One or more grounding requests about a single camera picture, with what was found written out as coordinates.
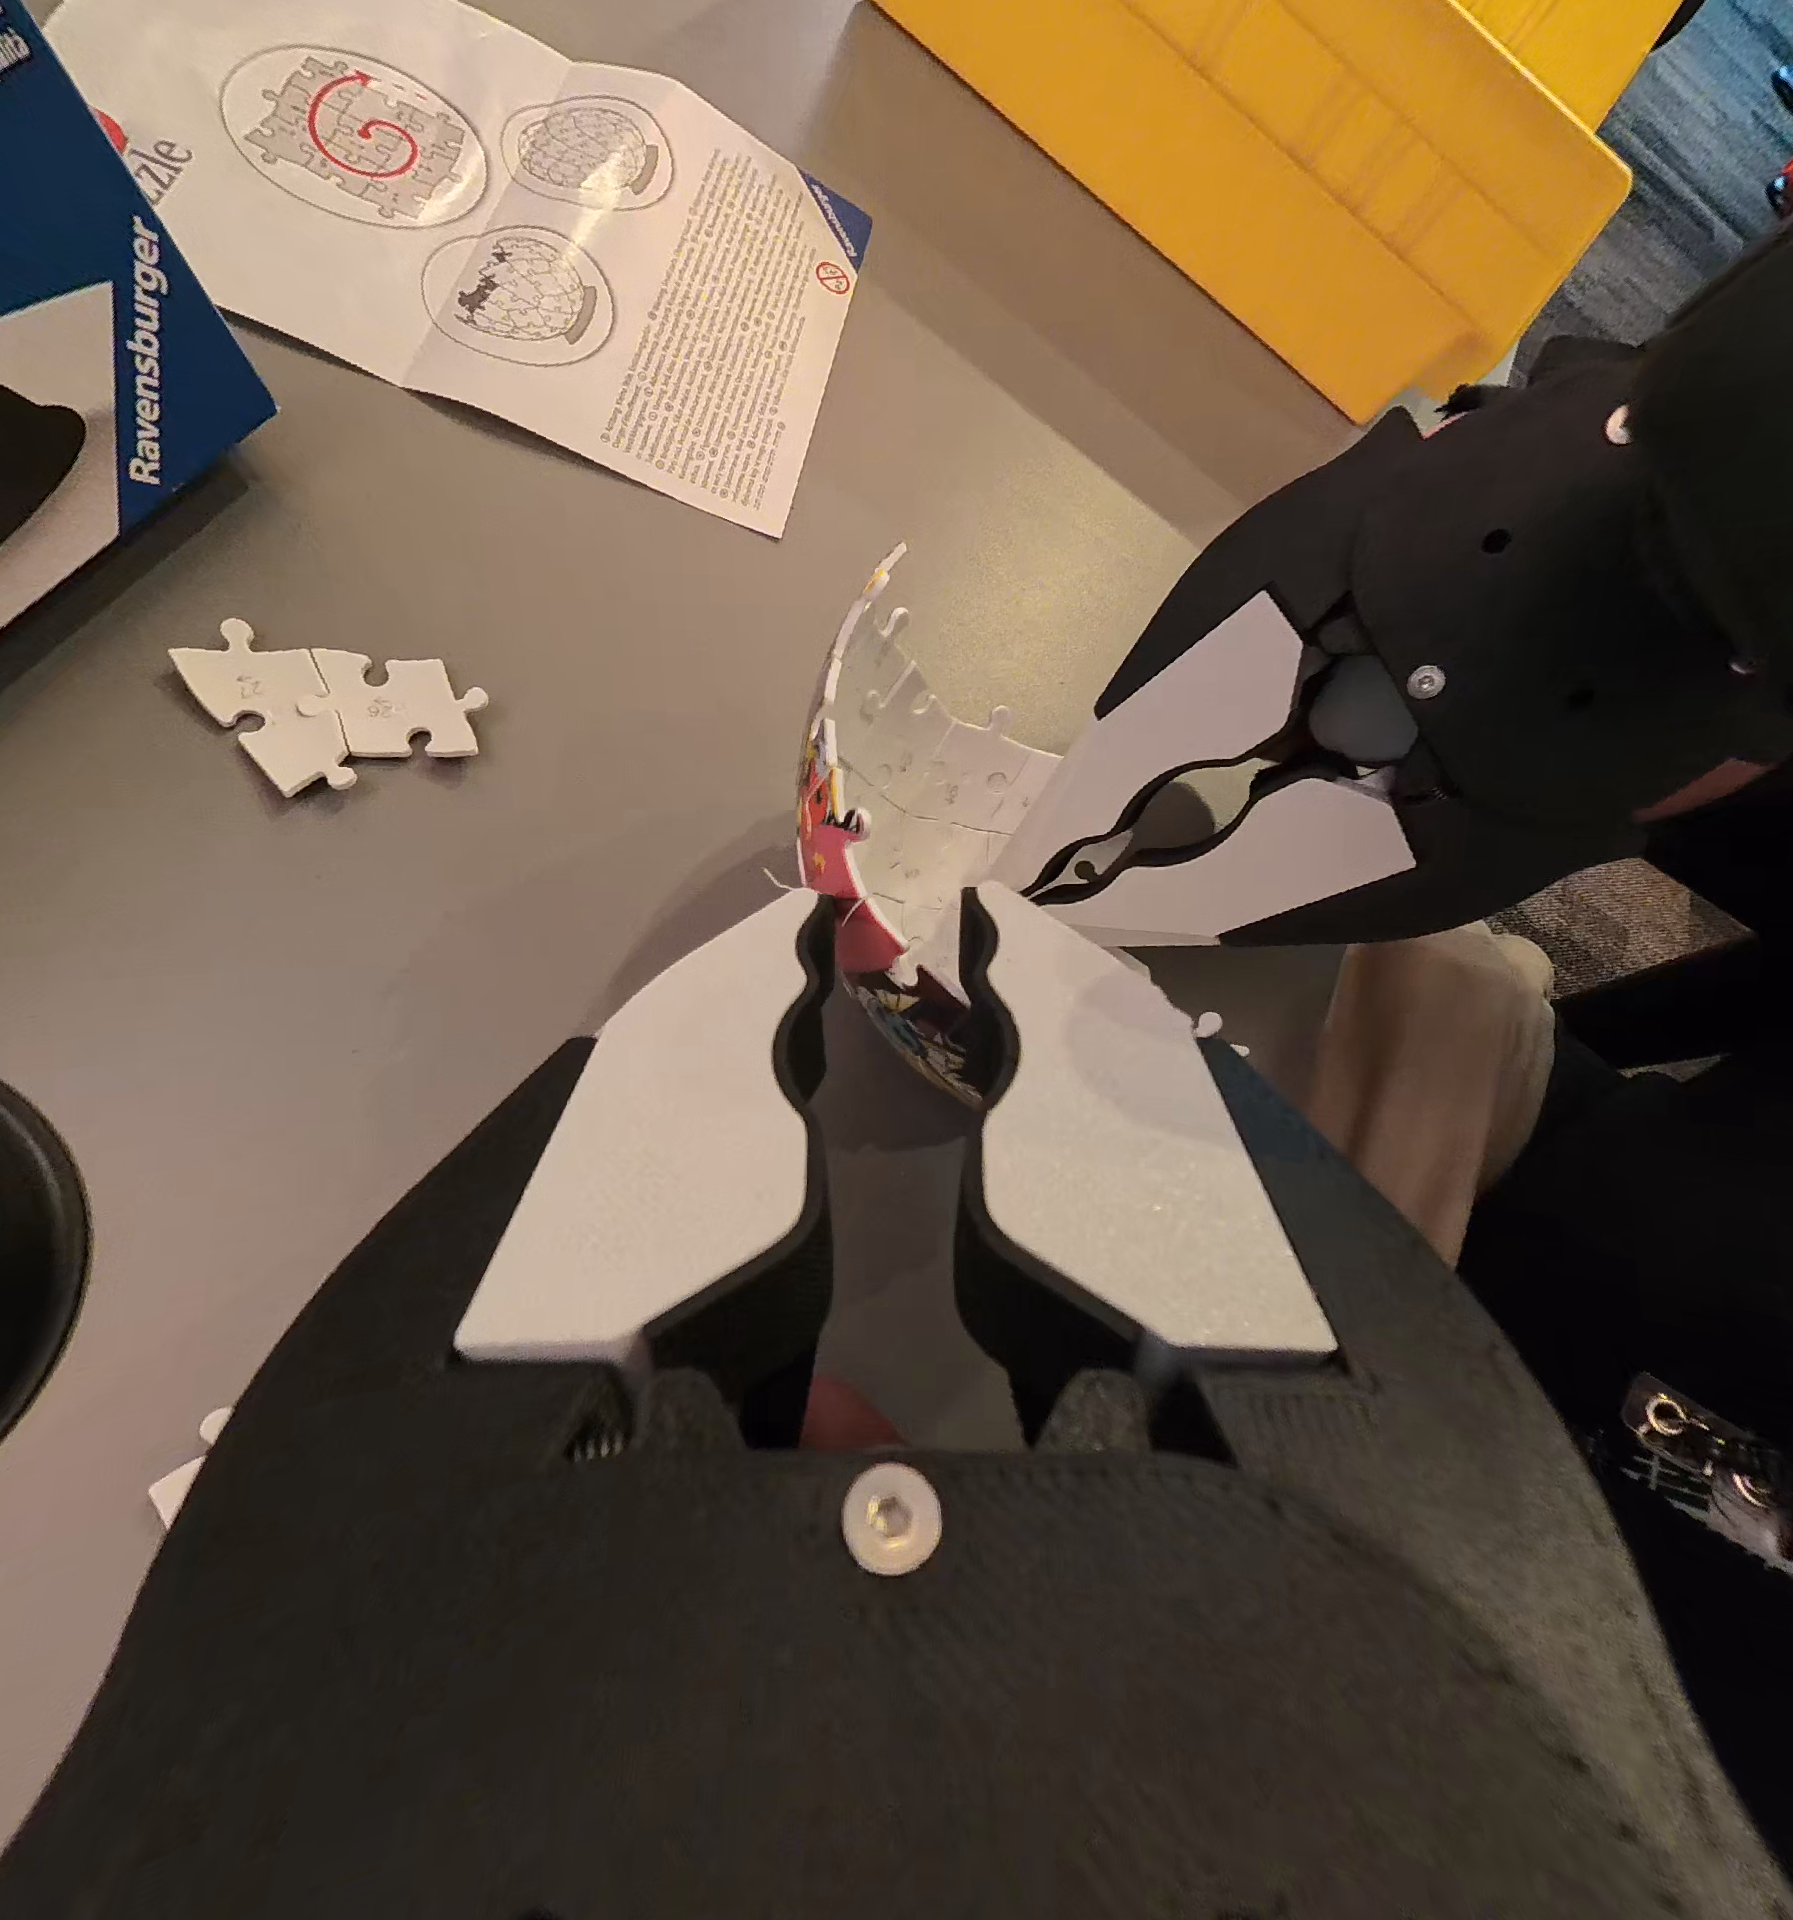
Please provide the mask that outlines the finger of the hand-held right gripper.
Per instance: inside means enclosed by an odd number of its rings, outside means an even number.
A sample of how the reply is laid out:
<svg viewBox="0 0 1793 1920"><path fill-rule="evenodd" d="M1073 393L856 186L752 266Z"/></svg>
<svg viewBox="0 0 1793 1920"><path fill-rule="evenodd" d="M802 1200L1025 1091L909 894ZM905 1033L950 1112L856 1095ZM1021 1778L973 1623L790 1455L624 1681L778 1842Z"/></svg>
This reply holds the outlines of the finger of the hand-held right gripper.
<svg viewBox="0 0 1793 1920"><path fill-rule="evenodd" d="M1375 783L1301 774L1246 798L1186 843L1120 830L1040 881L1040 908L1109 946L1208 946L1415 871L1404 826Z"/></svg>
<svg viewBox="0 0 1793 1920"><path fill-rule="evenodd" d="M1099 890L1182 773L1250 763L1294 715L1302 638L1269 590L1085 720L1015 829L1015 890Z"/></svg>

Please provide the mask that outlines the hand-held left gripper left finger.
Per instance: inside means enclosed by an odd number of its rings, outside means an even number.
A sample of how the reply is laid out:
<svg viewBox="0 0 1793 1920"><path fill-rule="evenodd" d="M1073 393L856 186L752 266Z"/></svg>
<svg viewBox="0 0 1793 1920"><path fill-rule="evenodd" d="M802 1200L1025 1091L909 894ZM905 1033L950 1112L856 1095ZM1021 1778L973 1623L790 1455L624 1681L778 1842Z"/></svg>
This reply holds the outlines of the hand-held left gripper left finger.
<svg viewBox="0 0 1793 1920"><path fill-rule="evenodd" d="M799 1447L834 1307L812 1124L834 952L835 905L790 888L606 1020L454 1357L694 1370L755 1447Z"/></svg>

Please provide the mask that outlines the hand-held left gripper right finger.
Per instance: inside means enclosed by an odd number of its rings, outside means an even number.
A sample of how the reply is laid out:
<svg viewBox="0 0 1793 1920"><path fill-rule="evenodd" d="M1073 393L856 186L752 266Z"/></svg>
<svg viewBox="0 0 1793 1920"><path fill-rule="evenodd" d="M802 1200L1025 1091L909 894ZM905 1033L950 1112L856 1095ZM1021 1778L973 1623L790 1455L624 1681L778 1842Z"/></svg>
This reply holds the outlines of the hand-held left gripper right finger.
<svg viewBox="0 0 1793 1920"><path fill-rule="evenodd" d="M1343 1347L1197 1026L1016 890L962 905L982 1128L958 1190L958 1316L1025 1440L1084 1376L1143 1436L1201 1370L1315 1374Z"/></svg>

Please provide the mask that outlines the partly built puzzle ball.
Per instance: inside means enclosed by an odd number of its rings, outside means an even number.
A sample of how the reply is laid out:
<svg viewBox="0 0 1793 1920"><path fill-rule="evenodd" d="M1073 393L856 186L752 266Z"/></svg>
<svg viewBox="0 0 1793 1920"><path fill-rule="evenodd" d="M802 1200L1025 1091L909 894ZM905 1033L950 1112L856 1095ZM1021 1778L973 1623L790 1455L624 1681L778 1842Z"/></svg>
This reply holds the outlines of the partly built puzzle ball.
<svg viewBox="0 0 1793 1920"><path fill-rule="evenodd" d="M958 981L962 890L987 876L1059 755L1011 713L962 720L887 602L909 545L870 570L812 698L796 783L799 883L835 905L835 969L883 1040L938 1091L979 1103Z"/></svg>

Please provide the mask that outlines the small joined puzzle piece cluster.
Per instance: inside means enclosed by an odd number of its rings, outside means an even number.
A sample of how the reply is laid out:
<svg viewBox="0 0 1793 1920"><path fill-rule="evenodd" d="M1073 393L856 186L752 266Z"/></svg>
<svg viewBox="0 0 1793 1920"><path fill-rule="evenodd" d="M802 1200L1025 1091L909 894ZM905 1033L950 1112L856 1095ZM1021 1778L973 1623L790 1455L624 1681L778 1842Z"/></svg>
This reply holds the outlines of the small joined puzzle piece cluster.
<svg viewBox="0 0 1793 1920"><path fill-rule="evenodd" d="M170 647L169 663L284 798L314 783L346 792L358 758L472 758L473 715L489 706L436 658L373 666L336 647L271 649L244 619L222 620L214 647Z"/></svg>

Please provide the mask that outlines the white puzzle piece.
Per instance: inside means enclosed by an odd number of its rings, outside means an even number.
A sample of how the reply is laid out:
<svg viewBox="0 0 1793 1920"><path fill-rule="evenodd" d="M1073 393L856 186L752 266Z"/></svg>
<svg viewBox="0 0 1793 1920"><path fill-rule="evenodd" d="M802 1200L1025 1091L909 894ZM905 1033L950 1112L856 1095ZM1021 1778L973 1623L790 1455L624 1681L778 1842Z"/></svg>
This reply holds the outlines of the white puzzle piece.
<svg viewBox="0 0 1793 1920"><path fill-rule="evenodd" d="M232 1424L232 1418L233 1418L233 1403L214 1406L197 1424L197 1454L147 1487L147 1506L156 1510L158 1529L164 1536L170 1530L197 1472L204 1470L204 1464L208 1464L214 1443L222 1440L225 1425Z"/></svg>

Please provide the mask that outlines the blue puzzle box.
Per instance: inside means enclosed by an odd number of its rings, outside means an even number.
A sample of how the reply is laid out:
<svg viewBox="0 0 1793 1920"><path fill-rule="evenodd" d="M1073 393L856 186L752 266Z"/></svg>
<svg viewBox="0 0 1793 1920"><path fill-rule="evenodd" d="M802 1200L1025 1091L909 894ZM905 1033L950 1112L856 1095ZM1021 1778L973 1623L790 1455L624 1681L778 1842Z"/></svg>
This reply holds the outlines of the blue puzzle box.
<svg viewBox="0 0 1793 1920"><path fill-rule="evenodd" d="M277 403L44 27L0 4L0 630Z"/></svg>

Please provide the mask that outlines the yellow plastic bin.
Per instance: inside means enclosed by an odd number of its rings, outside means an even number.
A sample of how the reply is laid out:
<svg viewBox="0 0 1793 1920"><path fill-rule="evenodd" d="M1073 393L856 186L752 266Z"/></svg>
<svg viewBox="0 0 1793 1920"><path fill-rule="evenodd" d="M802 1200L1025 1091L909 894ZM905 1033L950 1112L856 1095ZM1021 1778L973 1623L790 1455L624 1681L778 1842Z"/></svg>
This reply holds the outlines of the yellow plastic bin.
<svg viewBox="0 0 1793 1920"><path fill-rule="evenodd" d="M883 4L1358 423L1494 372L1627 204L1675 4Z"/></svg>

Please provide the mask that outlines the person's black clothing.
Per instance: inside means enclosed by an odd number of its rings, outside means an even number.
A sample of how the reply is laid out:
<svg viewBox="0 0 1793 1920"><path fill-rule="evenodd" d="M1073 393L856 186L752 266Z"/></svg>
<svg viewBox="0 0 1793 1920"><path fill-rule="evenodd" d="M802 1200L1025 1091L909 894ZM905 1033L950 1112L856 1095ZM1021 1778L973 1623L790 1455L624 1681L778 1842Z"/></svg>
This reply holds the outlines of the person's black clothing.
<svg viewBox="0 0 1793 1920"><path fill-rule="evenodd" d="M1620 1455L1638 1374L1772 1443L1793 1487L1793 758L1647 838L1754 941L1736 1021L1688 1080L1563 1033L1532 1140L1477 1203L1457 1272L1573 1432L1709 1742L1793 1882L1793 1575Z"/></svg>

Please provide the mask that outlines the metal key clip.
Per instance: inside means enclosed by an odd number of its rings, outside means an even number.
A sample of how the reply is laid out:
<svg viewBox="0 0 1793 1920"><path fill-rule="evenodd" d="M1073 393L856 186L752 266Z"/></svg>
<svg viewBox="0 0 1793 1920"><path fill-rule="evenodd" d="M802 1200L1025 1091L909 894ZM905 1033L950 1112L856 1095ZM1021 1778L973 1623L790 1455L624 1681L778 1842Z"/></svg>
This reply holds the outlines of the metal key clip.
<svg viewBox="0 0 1793 1920"><path fill-rule="evenodd" d="M1633 1374L1617 1475L1793 1582L1793 1464L1655 1374Z"/></svg>

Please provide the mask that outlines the white instruction leaflet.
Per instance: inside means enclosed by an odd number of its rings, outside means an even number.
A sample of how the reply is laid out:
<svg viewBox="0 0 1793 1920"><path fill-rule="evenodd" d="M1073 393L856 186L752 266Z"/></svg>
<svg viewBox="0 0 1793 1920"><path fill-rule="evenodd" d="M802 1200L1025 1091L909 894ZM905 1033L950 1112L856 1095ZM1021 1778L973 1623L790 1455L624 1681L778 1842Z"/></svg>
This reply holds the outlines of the white instruction leaflet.
<svg viewBox="0 0 1793 1920"><path fill-rule="evenodd" d="M60 4L210 299L779 538L870 214L469 4Z"/></svg>

